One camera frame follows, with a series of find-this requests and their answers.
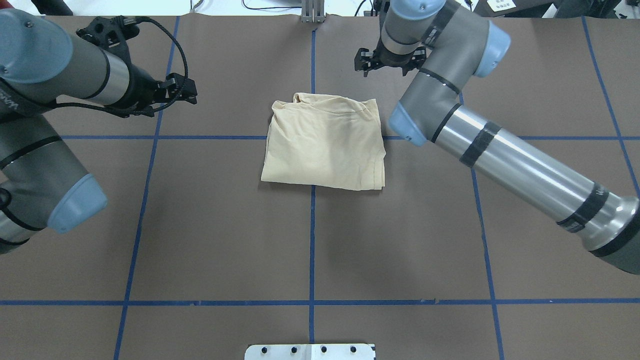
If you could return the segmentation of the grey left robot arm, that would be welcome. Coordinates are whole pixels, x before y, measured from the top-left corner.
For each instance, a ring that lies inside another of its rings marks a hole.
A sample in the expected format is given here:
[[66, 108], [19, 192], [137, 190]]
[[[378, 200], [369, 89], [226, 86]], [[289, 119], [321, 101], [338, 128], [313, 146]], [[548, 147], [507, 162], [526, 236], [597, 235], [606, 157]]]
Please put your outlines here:
[[127, 41], [147, 16], [96, 17], [70, 34], [20, 9], [1, 10], [1, 253], [46, 228], [64, 234], [105, 209], [93, 174], [45, 117], [64, 108], [152, 117], [177, 101], [197, 103], [185, 51], [183, 74], [154, 79], [131, 61]]

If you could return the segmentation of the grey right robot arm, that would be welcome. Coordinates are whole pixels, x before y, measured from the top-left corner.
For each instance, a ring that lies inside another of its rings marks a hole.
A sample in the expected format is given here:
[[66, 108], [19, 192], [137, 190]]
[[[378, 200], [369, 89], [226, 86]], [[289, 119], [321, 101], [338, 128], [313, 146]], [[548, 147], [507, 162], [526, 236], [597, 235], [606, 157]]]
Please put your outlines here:
[[355, 71], [418, 71], [390, 128], [414, 146], [436, 144], [578, 235], [596, 258], [638, 275], [637, 197], [618, 196], [460, 102], [471, 77], [505, 57], [510, 35], [455, 0], [375, 0], [374, 11], [379, 40], [375, 50], [359, 48]]

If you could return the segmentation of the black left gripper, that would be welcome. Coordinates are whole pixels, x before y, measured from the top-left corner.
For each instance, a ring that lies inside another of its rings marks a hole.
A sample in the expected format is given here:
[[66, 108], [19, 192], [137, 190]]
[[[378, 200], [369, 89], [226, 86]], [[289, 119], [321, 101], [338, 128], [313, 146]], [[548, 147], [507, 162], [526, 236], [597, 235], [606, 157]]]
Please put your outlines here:
[[158, 81], [146, 70], [134, 64], [128, 64], [128, 70], [129, 85], [122, 97], [122, 110], [126, 112], [123, 118], [132, 116], [133, 112], [142, 112], [142, 116], [154, 117], [154, 96], [155, 104], [168, 104], [172, 101], [186, 101], [192, 105], [198, 103], [196, 83], [191, 78], [170, 73], [165, 80]]

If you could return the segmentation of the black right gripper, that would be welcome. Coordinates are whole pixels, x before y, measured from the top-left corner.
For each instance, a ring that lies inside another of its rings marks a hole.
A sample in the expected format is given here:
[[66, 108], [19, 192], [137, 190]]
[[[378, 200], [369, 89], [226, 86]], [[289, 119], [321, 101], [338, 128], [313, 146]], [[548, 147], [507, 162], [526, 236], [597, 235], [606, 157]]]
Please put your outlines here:
[[356, 51], [354, 70], [367, 78], [370, 72], [381, 68], [421, 68], [425, 61], [425, 47], [418, 47], [407, 54], [396, 54], [379, 42], [375, 50], [361, 47]]

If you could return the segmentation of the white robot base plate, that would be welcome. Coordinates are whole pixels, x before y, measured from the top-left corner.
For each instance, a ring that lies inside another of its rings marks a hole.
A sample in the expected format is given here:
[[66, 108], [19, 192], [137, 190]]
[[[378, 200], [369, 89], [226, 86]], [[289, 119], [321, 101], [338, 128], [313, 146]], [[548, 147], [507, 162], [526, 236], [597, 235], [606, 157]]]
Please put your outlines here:
[[253, 344], [244, 353], [245, 360], [375, 360], [374, 344], [355, 343], [292, 343]]

